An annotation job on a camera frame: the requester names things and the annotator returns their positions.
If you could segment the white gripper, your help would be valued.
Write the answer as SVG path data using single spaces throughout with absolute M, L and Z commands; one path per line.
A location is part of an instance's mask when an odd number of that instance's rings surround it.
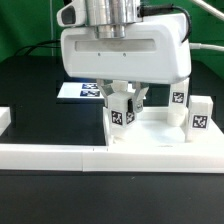
M 98 39 L 90 27 L 67 28 L 61 35 L 64 68 L 71 77 L 98 79 L 105 106 L 114 93 L 112 80 L 139 81 L 132 83 L 139 113 L 148 83 L 173 84 L 190 75 L 186 30 L 182 13 L 146 17 L 126 26 L 123 38 Z

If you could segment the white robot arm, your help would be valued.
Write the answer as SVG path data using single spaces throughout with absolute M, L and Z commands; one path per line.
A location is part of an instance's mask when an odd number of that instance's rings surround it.
M 151 83 L 174 84 L 191 73 L 191 19 L 173 4 L 140 0 L 72 0 L 57 13 L 61 52 L 71 77 L 94 78 L 105 99 L 132 82 L 140 112 Z

